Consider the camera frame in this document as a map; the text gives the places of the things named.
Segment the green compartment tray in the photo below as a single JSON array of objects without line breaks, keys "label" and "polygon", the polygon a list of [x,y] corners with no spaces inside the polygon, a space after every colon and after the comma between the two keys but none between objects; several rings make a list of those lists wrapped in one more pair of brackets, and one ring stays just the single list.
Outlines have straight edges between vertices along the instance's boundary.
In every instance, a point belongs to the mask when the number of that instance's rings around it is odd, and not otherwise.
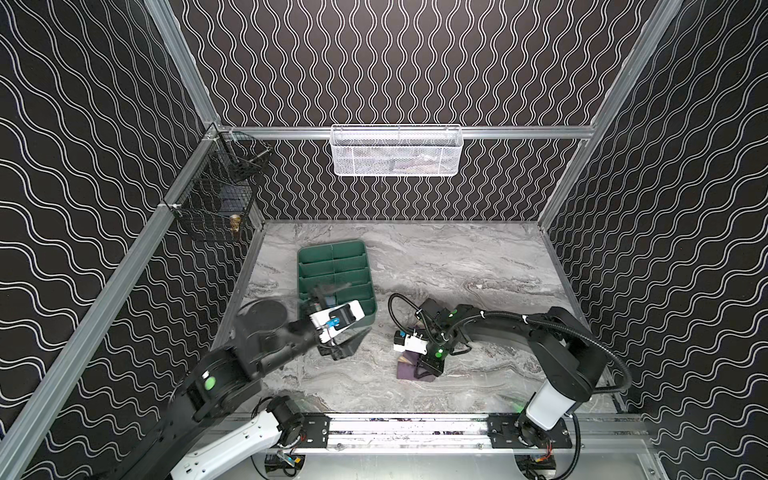
[{"label": "green compartment tray", "polygon": [[360,240],[310,245],[297,253],[297,292],[300,310],[310,304],[320,288],[322,297],[335,306],[357,300],[364,317],[355,328],[371,327],[376,319],[377,300],[365,243]]}]

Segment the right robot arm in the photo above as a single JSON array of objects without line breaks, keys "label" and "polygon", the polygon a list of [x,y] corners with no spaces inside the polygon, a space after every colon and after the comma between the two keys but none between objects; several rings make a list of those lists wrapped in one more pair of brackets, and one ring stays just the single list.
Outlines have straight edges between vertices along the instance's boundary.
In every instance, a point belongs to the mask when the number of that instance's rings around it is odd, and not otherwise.
[{"label": "right robot arm", "polygon": [[450,310],[432,299],[415,310],[428,340],[420,364],[436,376],[459,344],[522,344],[545,375],[542,386],[522,410],[519,429],[549,432],[561,418],[597,393],[608,354],[571,313],[552,307],[544,313],[489,311],[460,304]]}]

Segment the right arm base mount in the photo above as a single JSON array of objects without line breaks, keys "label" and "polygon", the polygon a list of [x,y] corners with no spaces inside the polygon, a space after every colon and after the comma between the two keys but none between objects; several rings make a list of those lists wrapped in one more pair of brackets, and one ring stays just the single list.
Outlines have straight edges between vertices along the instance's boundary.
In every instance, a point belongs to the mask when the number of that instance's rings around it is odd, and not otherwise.
[{"label": "right arm base mount", "polygon": [[573,441],[563,418],[545,430],[525,415],[492,414],[487,417],[487,435],[493,449],[570,449]]}]

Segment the purple striped sock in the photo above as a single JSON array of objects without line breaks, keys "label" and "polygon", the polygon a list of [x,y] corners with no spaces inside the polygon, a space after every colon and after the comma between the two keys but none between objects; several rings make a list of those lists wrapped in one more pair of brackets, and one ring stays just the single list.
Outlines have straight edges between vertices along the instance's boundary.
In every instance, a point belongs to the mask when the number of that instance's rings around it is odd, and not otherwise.
[{"label": "purple striped sock", "polygon": [[422,360],[416,352],[401,352],[397,361],[396,378],[407,381],[433,382],[437,376],[434,369]]}]

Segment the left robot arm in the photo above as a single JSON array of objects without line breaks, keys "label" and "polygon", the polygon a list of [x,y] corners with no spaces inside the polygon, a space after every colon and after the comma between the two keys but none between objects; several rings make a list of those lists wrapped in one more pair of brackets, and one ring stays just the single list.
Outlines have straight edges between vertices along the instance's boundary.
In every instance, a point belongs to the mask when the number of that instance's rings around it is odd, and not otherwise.
[{"label": "left robot arm", "polygon": [[290,450],[303,439],[304,415],[288,396],[268,399],[252,418],[205,447],[197,444],[260,392],[264,378],[315,349],[338,361],[354,355],[367,331],[371,303],[351,288],[316,287],[292,317],[280,298],[244,304],[234,336],[194,366],[150,432],[103,479],[216,479],[272,447]]}]

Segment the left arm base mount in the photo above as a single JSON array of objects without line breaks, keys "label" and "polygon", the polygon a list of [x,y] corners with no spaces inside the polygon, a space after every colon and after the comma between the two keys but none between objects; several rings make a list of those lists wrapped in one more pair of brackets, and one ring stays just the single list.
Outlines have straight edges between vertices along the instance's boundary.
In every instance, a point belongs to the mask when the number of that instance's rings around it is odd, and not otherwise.
[{"label": "left arm base mount", "polygon": [[279,437],[275,444],[281,449],[326,448],[331,418],[322,413],[297,413],[290,417],[277,416]]}]

